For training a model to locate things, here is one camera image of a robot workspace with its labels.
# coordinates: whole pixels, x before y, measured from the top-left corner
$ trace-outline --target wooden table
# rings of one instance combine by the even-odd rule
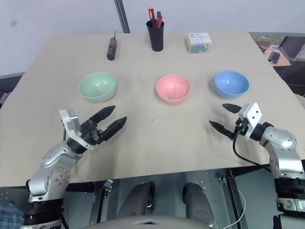
[[[250,165],[232,151],[232,141],[209,124],[214,120],[234,129],[237,115],[222,103],[240,106],[258,102],[261,122],[287,129],[298,139],[305,158],[305,111],[285,82],[266,61],[247,32],[209,32],[209,53],[189,54],[187,33],[165,33],[164,50],[151,50],[148,34],[118,34],[116,59],[106,59],[111,35],[69,36],[51,40],[38,55],[0,110],[0,186],[23,186],[44,153],[62,139],[59,109],[75,109],[80,122],[109,105],[113,114],[99,127],[127,116],[125,127],[109,141],[88,151],[71,171],[71,182],[136,177],[181,171]],[[236,70],[250,81],[237,99],[214,92],[214,76]],[[117,78],[118,91],[109,101],[94,103],[77,92],[87,74],[105,71]],[[182,104],[166,104],[155,84],[166,74],[181,74],[192,84]],[[268,163],[257,142],[239,138],[238,152]]]

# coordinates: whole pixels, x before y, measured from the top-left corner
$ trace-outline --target pink bowl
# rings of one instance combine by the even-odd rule
[[[157,82],[156,91],[165,102],[178,104],[189,95],[191,84],[181,75],[166,75]]]

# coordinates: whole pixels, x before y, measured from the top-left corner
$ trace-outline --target black screwdriver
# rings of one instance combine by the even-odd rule
[[[117,44],[118,44],[118,42],[117,42],[116,39],[115,39],[115,34],[116,34],[116,31],[114,32],[114,37],[112,37],[112,38],[110,39],[109,46],[108,46],[107,58],[108,58],[108,60],[110,60],[110,61],[113,61],[113,60],[114,60],[115,51],[116,51],[116,46],[117,46]]]

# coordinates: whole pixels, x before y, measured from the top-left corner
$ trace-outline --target black cup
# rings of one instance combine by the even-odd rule
[[[153,28],[151,21],[148,21],[146,25],[151,38],[152,50],[156,52],[162,51],[164,22],[162,21],[160,28]]]

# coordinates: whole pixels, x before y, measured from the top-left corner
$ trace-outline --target cloth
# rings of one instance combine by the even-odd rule
[[[9,202],[0,202],[0,229],[19,229],[23,212]]]

